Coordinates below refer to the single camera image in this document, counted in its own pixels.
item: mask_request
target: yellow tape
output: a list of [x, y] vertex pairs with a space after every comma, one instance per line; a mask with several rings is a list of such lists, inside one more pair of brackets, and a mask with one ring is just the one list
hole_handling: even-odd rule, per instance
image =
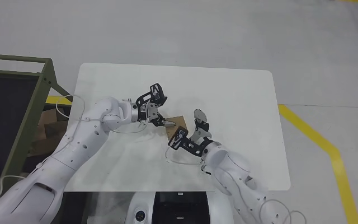
[[280, 114], [286, 118], [291, 124], [296, 126], [309, 139], [321, 147], [331, 158], [333, 172], [336, 177], [338, 190], [341, 195], [343, 208], [345, 210], [347, 223], [358, 224], [358, 214], [354, 204], [352, 191], [348, 182], [345, 166], [343, 164], [341, 154], [331, 142], [322, 137], [318, 132], [311, 128], [305, 121], [300, 119], [285, 105], [279, 105]]
[[[47, 104], [56, 104], [56, 102], [58, 101], [58, 99], [60, 97], [61, 96], [48, 96], [46, 103]], [[71, 103], [71, 101], [67, 100], [66, 98], [62, 98], [58, 104], [59, 105], [71, 105], [72, 103]]]

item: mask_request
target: green metal frame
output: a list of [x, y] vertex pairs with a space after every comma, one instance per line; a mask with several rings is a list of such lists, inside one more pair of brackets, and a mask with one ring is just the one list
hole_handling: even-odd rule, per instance
[[[46, 103], [47, 96], [50, 92], [50, 89], [53, 88], [61, 95], [69, 95], [69, 93], [57, 84], [56, 75], [52, 59], [50, 58], [33, 58], [33, 57], [22, 57], [22, 56], [12, 56], [12, 55], [0, 55], [0, 60], [14, 60], [20, 62], [36, 62], [44, 63], [44, 67], [41, 72], [32, 73], [32, 72], [15, 72], [15, 71], [3, 71], [0, 70], [1, 77], [9, 78], [24, 78], [26, 76], [37, 76], [37, 84], [35, 86], [34, 92], [30, 99], [29, 105], [26, 109], [25, 115], [22, 118], [22, 123], [17, 132], [17, 136], [12, 145], [10, 154], [4, 166], [4, 169], [1, 173], [1, 176], [4, 175], [19, 175], [23, 166], [23, 163], [26, 160], [27, 153], [31, 146], [31, 142], [34, 138], [37, 124], [39, 123], [41, 113], [43, 111], [44, 105]], [[69, 101], [72, 102], [73, 98], [71, 96], [67, 97]], [[8, 190], [16, 180], [14, 179], [5, 179], [4, 180], [4, 192]]]

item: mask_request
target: black panel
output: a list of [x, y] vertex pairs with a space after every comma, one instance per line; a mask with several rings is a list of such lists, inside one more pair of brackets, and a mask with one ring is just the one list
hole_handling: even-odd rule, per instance
[[206, 192], [156, 192], [152, 224], [210, 224]]
[[37, 80], [37, 76], [0, 77], [0, 173], [4, 169]]

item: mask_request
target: brown cardboard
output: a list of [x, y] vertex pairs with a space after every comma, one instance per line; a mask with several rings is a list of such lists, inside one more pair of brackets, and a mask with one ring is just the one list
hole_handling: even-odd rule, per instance
[[49, 124], [53, 122], [57, 122], [56, 109], [43, 111], [39, 124]]
[[52, 136], [51, 138], [42, 139], [32, 142], [28, 156], [38, 156], [52, 153], [57, 148], [62, 139], [62, 135]]
[[46, 139], [45, 126], [43, 124], [39, 124], [36, 128], [33, 141], [38, 141], [42, 139]]
[[68, 121], [44, 124], [46, 137], [51, 138], [52, 136], [56, 136], [61, 133], [64, 134], [67, 130], [67, 124]]
[[187, 129], [183, 116], [176, 116], [174, 118], [166, 118], [166, 120], [169, 121], [169, 122], [174, 122], [175, 123], [174, 127], [166, 127], [168, 140], [170, 140], [172, 138], [172, 136], [175, 134], [175, 132], [176, 132], [176, 130], [178, 129], [179, 126], [182, 126], [185, 129]]
[[[61, 113], [65, 114], [63, 108], [59, 108], [58, 110], [61, 111]], [[68, 118], [66, 118], [65, 116], [61, 115], [57, 110], [56, 110], [56, 117], [57, 117], [58, 122], [63, 122], [65, 120], [68, 120]]]

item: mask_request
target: black screen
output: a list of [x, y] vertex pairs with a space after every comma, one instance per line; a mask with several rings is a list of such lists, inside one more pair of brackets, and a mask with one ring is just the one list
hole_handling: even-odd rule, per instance
[[36, 87], [37, 76], [0, 77], [0, 174]]

